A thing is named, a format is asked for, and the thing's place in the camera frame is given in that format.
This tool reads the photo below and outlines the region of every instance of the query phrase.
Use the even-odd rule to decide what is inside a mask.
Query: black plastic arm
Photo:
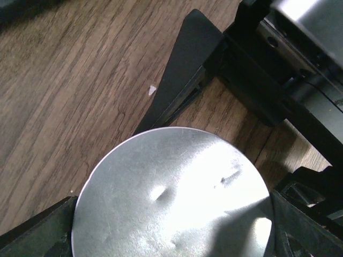
[[[68,197],[0,236],[0,256],[71,257],[77,197]]]
[[[189,13],[154,100],[134,134],[170,123],[212,81],[224,47],[223,34],[200,11]]]

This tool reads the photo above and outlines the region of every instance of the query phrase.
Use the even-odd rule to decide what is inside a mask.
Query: screw hole
[[[268,41],[268,43],[271,45],[271,47],[276,48],[276,47],[279,46],[279,44],[278,44],[278,42],[276,41],[276,39],[273,38],[273,37],[271,37],[271,36],[267,37],[267,41]]]

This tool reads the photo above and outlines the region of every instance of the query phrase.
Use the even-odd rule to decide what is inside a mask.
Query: black plastic bracket
[[[301,167],[272,191],[278,257],[343,256],[342,178]]]
[[[77,197],[68,197],[0,236],[1,257],[71,257]]]
[[[223,34],[198,10],[183,21],[152,104],[134,134],[168,125],[216,76]]]

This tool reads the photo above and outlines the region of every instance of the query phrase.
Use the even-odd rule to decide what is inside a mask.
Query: small white speck
[[[150,85],[150,88],[149,88],[149,96],[151,96],[155,91],[156,91],[156,87],[154,85]]]

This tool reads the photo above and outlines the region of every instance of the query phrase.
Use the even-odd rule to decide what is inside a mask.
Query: wooden floor
[[[0,34],[0,234],[68,195],[130,137],[158,86],[183,18],[221,30],[238,0],[69,0]],[[217,80],[173,125],[213,132],[269,188],[327,165],[287,123],[267,128]]]

